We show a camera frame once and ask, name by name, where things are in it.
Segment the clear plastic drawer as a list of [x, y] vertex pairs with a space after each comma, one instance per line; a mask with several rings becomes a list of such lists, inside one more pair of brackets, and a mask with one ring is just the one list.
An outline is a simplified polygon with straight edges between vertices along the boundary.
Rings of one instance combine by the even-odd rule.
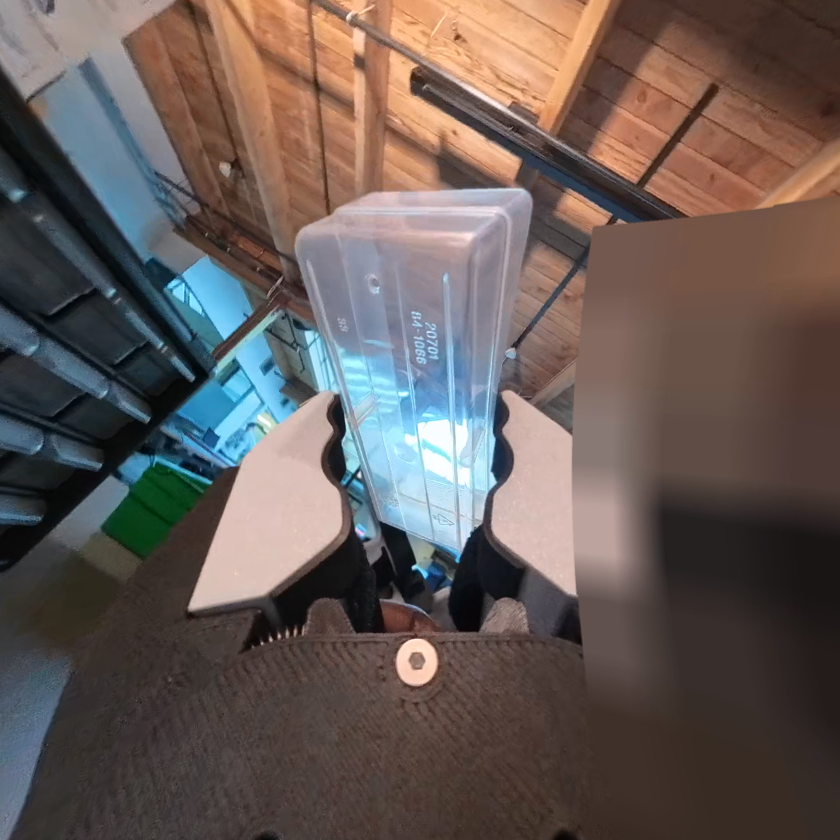
[[295, 240], [377, 518], [453, 553], [496, 482], [531, 215], [521, 188], [376, 192]]

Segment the set of clear cabinet drawers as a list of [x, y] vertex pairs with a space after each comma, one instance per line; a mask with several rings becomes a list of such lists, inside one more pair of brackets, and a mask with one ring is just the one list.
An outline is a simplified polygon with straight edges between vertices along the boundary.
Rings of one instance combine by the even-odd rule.
[[113, 472], [196, 368], [2, 150], [1, 526], [35, 531]]

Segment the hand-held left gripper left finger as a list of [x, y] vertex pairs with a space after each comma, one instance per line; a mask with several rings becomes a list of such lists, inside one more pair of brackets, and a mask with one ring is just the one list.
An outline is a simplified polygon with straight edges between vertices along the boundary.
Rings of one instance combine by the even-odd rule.
[[343, 408], [321, 392], [244, 458], [187, 611], [251, 611], [270, 632], [302, 627], [321, 599], [338, 601], [355, 629], [372, 629], [375, 574], [342, 481]]

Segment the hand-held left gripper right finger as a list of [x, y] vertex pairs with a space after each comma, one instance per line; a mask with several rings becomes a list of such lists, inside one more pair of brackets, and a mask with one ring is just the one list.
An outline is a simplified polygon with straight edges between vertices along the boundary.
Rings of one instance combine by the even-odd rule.
[[477, 632], [509, 599], [530, 632], [577, 632], [572, 435], [512, 391], [499, 394], [491, 475], [496, 484], [460, 554], [451, 621]]

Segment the black ceiling rail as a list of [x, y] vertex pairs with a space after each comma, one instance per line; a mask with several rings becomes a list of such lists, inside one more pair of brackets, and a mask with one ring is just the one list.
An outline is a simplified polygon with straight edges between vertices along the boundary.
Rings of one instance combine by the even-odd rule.
[[409, 79], [414, 96], [617, 219], [640, 223], [685, 217], [642, 187], [567, 143], [551, 138], [535, 124], [467, 85], [421, 66], [412, 68]]

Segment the green plastic box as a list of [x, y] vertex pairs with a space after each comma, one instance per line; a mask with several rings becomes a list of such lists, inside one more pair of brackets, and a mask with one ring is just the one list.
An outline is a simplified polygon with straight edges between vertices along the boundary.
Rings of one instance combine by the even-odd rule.
[[210, 481], [166, 463], [148, 467], [110, 513], [101, 530], [141, 560], [195, 507]]

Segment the white instruction poster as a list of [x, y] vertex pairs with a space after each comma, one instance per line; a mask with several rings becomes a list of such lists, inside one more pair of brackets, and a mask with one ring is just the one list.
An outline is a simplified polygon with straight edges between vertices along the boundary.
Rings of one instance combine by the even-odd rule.
[[95, 51], [129, 36], [172, 1], [2, 1], [1, 63], [25, 98]]

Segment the black drawer cabinet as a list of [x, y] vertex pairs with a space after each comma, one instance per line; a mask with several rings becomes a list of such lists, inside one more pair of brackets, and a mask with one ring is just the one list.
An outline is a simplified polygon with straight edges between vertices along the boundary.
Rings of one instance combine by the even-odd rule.
[[208, 381], [202, 341], [2, 70], [1, 564]]

